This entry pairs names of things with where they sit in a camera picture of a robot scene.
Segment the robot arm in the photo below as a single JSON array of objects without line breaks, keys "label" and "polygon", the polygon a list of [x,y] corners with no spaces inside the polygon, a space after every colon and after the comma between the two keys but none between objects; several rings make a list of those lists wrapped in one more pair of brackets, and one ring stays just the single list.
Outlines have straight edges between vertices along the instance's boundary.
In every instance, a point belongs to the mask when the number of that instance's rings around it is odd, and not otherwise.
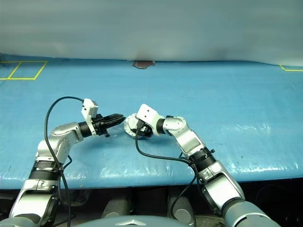
[{"label": "robot arm", "polygon": [[126,119],[125,130],[134,136],[139,131],[141,136],[168,134],[173,136],[184,156],[197,170],[197,177],[204,183],[202,193],[211,210],[223,215],[228,227],[267,226],[277,227],[263,211],[254,204],[245,201],[244,193],[230,173],[216,160],[203,141],[192,131],[183,117],[167,116],[164,118],[148,105],[141,105],[139,111]]},{"label": "robot arm", "polygon": [[[62,165],[74,144],[90,135],[105,134],[108,137],[107,128],[118,125],[125,119],[121,114],[102,117],[97,114],[97,110],[98,105],[94,101],[84,99],[81,112],[85,122],[61,125],[51,131],[48,140]],[[9,218],[2,221],[0,226],[51,226],[59,203],[56,195],[59,171],[45,140],[42,140],[29,178],[24,181]]]}]

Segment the blue table surface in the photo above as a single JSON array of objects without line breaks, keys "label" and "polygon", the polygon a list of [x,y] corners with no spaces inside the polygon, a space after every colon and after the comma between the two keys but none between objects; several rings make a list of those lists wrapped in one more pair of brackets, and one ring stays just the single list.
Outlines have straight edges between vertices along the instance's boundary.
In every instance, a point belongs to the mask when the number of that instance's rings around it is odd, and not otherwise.
[{"label": "blue table surface", "polygon": [[[132,61],[4,58],[48,64],[36,80],[0,81],[1,189],[19,189],[28,178],[46,111],[61,96],[93,99],[102,115],[128,116],[146,103],[161,115],[183,116],[240,182],[303,176],[303,72],[241,61],[157,62],[140,70]],[[22,64],[13,77],[32,77],[40,67]],[[0,77],[13,68],[0,64]],[[83,121],[80,110],[78,101],[62,101],[49,129]],[[74,145],[65,170],[70,188],[186,184],[193,177],[183,163],[141,156],[123,124],[108,132]],[[155,155],[180,153],[168,136],[139,145]]]}]

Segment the small round object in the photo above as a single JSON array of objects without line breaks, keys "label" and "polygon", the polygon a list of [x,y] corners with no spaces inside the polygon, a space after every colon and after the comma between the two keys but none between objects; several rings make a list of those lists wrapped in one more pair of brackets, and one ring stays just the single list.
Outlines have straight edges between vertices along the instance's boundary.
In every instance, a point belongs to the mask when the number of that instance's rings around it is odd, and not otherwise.
[{"label": "small round object", "polygon": [[124,130],[125,132],[130,135],[132,138],[135,138],[136,133],[133,132],[131,129],[137,128],[138,119],[136,118],[136,113],[128,116],[124,121]]}]

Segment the yellow tape line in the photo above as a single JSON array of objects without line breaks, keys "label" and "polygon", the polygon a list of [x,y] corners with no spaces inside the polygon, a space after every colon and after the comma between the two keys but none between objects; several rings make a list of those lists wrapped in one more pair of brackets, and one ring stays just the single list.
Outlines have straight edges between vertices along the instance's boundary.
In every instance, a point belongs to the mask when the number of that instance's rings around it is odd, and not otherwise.
[{"label": "yellow tape line", "polygon": [[286,72],[303,72],[303,70],[292,70],[292,69],[285,69],[283,65],[279,65],[281,69],[283,69]]},{"label": "yellow tape line", "polygon": [[[28,78],[28,77],[20,77],[20,78],[12,78],[12,76],[14,75],[14,73],[16,72],[16,70],[19,68],[19,66],[22,63],[44,63],[43,66],[39,69],[39,71],[36,73],[36,75],[32,78]],[[37,79],[37,77],[40,75],[40,73],[42,72],[42,70],[45,68],[46,64],[48,63],[48,61],[0,61],[1,63],[6,63],[6,64],[10,64],[10,63],[18,63],[18,65],[13,69],[13,71],[10,73],[9,77],[7,78],[0,78],[0,80],[35,80]]]}]

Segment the black ribbed joint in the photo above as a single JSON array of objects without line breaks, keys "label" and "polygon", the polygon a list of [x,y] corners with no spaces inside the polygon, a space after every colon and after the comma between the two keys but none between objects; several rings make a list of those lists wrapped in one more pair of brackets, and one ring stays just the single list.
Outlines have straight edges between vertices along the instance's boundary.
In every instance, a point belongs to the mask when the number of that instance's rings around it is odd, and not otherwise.
[{"label": "black ribbed joint", "polygon": [[52,161],[35,161],[29,179],[57,180],[59,171],[56,170],[56,163]]},{"label": "black ribbed joint", "polygon": [[216,162],[211,152],[207,147],[201,149],[189,158],[195,164],[197,171],[200,172]]}]

